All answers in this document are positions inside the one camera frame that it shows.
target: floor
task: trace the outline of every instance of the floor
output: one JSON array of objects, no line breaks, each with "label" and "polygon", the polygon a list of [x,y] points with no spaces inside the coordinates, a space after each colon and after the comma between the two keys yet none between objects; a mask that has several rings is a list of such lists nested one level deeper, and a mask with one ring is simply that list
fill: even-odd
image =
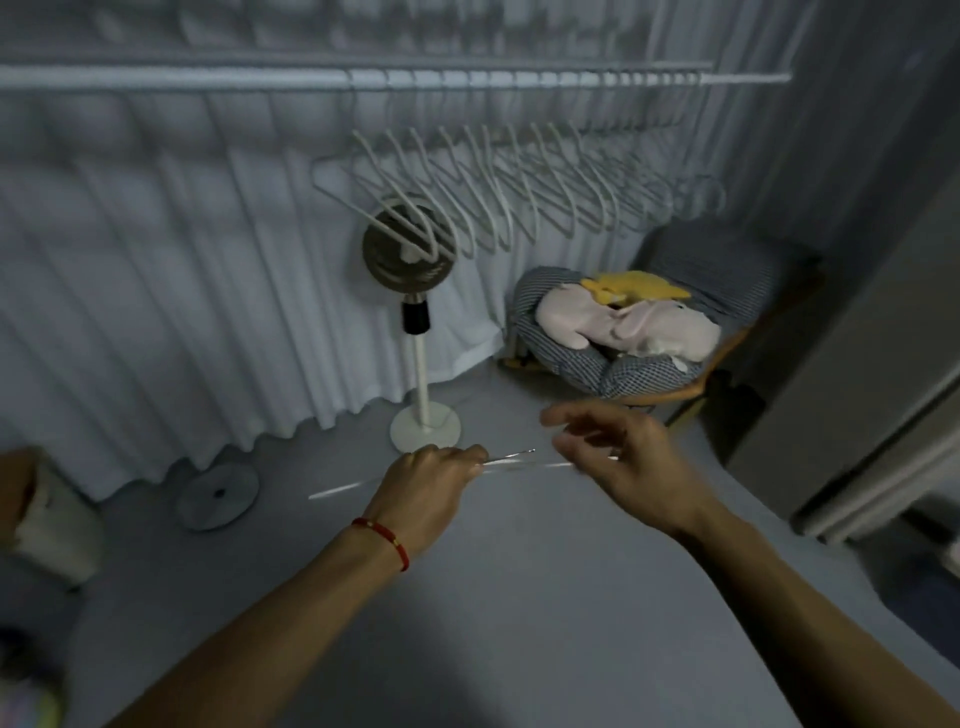
[{"label": "floor", "polygon": [[[573,396],[548,377],[483,365],[440,385],[464,444],[537,448],[537,411]],[[253,509],[220,531],[180,529],[173,501],[193,474],[132,485],[104,506],[110,554],[82,595],[3,565],[0,620],[14,616],[67,664],[67,725],[101,725],[169,666],[302,567],[370,495],[310,493],[382,473],[396,406],[378,401],[331,430],[261,438]],[[794,535],[719,466],[702,429],[681,447],[720,497],[804,577],[960,708],[960,671],[879,602],[873,570],[845,547]],[[278,725],[795,726],[732,614],[676,545],[632,522],[564,469],[483,476],[440,542],[337,642]]]}]

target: chair leg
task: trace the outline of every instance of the chair leg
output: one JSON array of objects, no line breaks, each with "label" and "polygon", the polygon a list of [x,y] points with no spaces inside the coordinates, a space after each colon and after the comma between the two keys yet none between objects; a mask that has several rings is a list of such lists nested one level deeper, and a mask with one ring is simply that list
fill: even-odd
[{"label": "chair leg", "polygon": [[500,359],[500,363],[508,369],[520,369],[524,372],[536,372],[549,374],[550,370],[540,364],[530,353],[526,356],[513,356]]},{"label": "chair leg", "polygon": [[707,395],[701,395],[693,400],[684,402],[676,412],[667,418],[664,423],[671,435],[676,435],[686,429],[694,421],[700,410],[707,403]]}]

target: blue checkered cushion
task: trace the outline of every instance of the blue checkered cushion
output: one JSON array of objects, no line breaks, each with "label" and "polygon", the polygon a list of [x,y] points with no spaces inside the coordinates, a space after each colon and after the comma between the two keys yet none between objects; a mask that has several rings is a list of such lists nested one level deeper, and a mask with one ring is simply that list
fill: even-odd
[{"label": "blue checkered cushion", "polygon": [[[673,223],[659,231],[655,250],[635,267],[655,273],[690,291],[684,301],[721,328],[721,341],[752,324],[770,305],[796,265],[799,247],[771,244],[713,221]],[[689,364],[681,372],[669,356],[621,356],[610,362],[594,347],[575,350],[561,346],[537,323],[537,306],[562,283],[577,283],[579,271],[540,267],[528,271],[516,285],[514,326],[519,337],[547,369],[598,397],[670,392],[686,386],[703,371]]]},{"label": "blue checkered cushion", "polygon": [[690,291],[691,307],[750,326],[809,259],[802,246],[699,218],[656,231],[633,267]]}]

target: round fan base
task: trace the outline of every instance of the round fan base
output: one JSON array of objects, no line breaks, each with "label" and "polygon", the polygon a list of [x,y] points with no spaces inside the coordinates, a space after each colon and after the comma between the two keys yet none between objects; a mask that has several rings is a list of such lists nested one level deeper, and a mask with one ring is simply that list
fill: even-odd
[{"label": "round fan base", "polygon": [[460,442],[460,418],[457,413],[439,402],[430,402],[429,429],[420,426],[416,406],[400,410],[390,423],[390,440],[400,452],[413,452],[424,445],[452,448]]},{"label": "round fan base", "polygon": [[225,463],[188,482],[177,498],[180,525],[212,531],[247,512],[260,491],[260,478],[249,465]]}]

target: left hand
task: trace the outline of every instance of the left hand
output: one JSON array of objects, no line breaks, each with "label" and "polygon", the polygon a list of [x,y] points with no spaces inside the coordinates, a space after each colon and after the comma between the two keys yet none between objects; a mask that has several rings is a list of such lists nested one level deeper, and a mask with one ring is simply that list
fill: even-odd
[{"label": "left hand", "polygon": [[400,455],[363,517],[392,530],[413,560],[453,521],[460,495],[489,457],[479,445],[465,450],[428,445]]}]

